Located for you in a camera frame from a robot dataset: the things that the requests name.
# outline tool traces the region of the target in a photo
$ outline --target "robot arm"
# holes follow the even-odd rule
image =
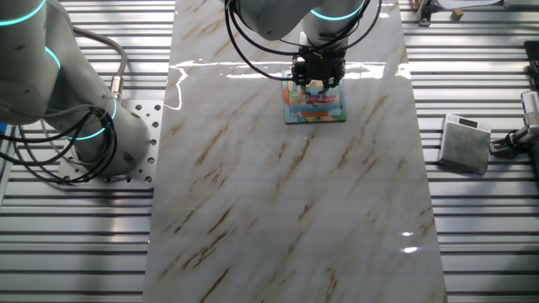
[[[278,40],[301,22],[300,52],[293,58],[292,75],[305,86],[321,80],[325,93],[344,76],[348,38],[336,39],[355,24],[365,0],[232,0],[232,11],[253,31],[267,40]],[[323,50],[307,52],[320,45]]]

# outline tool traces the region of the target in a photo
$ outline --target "table surface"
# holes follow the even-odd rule
[[[348,51],[348,121],[317,125],[284,123],[281,83],[240,61],[220,2],[176,12],[144,301],[443,302],[397,1]]]

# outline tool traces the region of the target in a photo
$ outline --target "metal plate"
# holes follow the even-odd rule
[[[81,189],[103,189],[103,190],[137,190],[137,189],[153,189],[156,183],[157,171],[157,156],[159,152],[159,142],[161,138],[161,124],[163,120],[163,101],[159,100],[123,100],[122,106],[138,114],[146,124],[150,132],[150,146],[148,152],[135,168],[126,174],[111,177],[111,178],[95,178],[87,183],[80,183],[73,186],[61,185],[68,190]],[[67,157],[75,157],[74,150],[67,153]],[[73,165],[62,158],[60,162],[59,176],[71,179],[80,177],[87,173],[85,167]]]

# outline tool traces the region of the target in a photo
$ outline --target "metal bracket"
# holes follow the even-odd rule
[[[430,15],[434,12],[435,0],[423,0],[418,8],[419,26],[430,26]]]
[[[122,100],[122,106],[138,114],[150,131],[150,146],[144,158],[135,168],[126,174],[115,176],[113,178],[95,178],[87,183],[80,183],[76,187],[62,185],[64,189],[70,190],[88,190],[88,189],[106,189],[106,190],[141,190],[153,189],[156,182],[157,156],[159,151],[159,142],[161,138],[161,125],[163,121],[163,101],[159,100]],[[69,151],[66,156],[74,157],[74,151]],[[71,179],[82,176],[88,170],[85,167],[71,164],[62,159],[60,162],[59,176],[69,177]]]

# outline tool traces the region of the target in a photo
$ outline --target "colorful card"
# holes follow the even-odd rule
[[[290,71],[283,72],[283,77],[290,75]],[[342,82],[322,95],[322,81],[312,81],[305,89],[311,95],[302,93],[293,81],[283,82],[286,123],[346,121]]]

